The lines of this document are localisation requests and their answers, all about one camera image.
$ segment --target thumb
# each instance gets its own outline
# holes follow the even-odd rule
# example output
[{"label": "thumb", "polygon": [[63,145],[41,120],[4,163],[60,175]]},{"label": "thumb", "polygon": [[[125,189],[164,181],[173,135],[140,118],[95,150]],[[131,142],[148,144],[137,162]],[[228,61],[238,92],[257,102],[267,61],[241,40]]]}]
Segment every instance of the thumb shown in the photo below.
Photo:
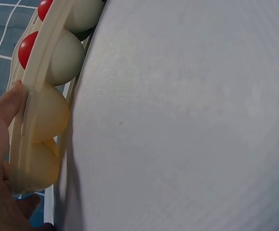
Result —
[{"label": "thumb", "polygon": [[0,118],[7,126],[19,112],[23,100],[23,85],[20,80],[13,83],[13,87],[0,97]]}]

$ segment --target white surface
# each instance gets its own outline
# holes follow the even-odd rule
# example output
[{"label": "white surface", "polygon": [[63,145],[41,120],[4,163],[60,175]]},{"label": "white surface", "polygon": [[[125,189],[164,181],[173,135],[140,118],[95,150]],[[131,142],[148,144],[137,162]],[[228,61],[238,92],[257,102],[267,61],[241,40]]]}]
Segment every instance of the white surface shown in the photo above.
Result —
[{"label": "white surface", "polygon": [[56,200],[61,230],[279,231],[279,0],[109,0]]}]

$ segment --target finger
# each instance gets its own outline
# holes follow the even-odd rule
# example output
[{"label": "finger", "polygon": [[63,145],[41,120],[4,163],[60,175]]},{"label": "finger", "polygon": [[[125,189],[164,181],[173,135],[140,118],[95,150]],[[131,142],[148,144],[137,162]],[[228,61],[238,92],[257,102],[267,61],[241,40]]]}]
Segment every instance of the finger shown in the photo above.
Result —
[{"label": "finger", "polygon": [[35,231],[55,231],[55,227],[51,223],[44,223],[42,226],[35,228]]},{"label": "finger", "polygon": [[8,188],[8,190],[11,192],[9,180],[4,180],[4,183],[5,183],[6,187]]},{"label": "finger", "polygon": [[13,83],[13,87],[0,97],[0,118],[7,126],[19,112],[23,99],[23,86],[20,80]]},{"label": "finger", "polygon": [[9,180],[9,163],[7,161],[4,161],[3,164],[3,179]]},{"label": "finger", "polygon": [[26,219],[30,219],[40,205],[40,197],[36,194],[17,200],[20,211]]}]

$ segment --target green ball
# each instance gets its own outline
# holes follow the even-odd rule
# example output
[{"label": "green ball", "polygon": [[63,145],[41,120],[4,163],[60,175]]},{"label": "green ball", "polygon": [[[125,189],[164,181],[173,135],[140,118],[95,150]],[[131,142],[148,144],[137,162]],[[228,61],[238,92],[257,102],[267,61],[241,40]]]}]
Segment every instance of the green ball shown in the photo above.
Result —
[{"label": "green ball", "polygon": [[74,35],[80,40],[81,42],[88,38],[88,36],[92,33],[93,28],[85,30],[83,32],[74,33]]}]

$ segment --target white ball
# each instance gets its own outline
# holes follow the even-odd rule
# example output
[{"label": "white ball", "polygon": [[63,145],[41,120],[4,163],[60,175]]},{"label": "white ball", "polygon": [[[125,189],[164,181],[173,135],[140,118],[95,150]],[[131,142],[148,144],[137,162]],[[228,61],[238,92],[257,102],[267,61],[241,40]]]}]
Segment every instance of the white ball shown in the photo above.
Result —
[{"label": "white ball", "polygon": [[94,27],[102,13],[102,0],[77,0],[68,15],[65,28],[73,33]]},{"label": "white ball", "polygon": [[30,159],[25,169],[25,183],[19,184],[21,191],[37,192],[54,184],[58,178],[60,161],[45,143],[32,143]]},{"label": "white ball", "polygon": [[52,54],[46,81],[54,86],[69,82],[81,71],[84,59],[81,42],[74,34],[63,29]]},{"label": "white ball", "polygon": [[33,141],[47,141],[61,134],[69,120],[69,105],[64,96],[45,83],[36,113]]}]

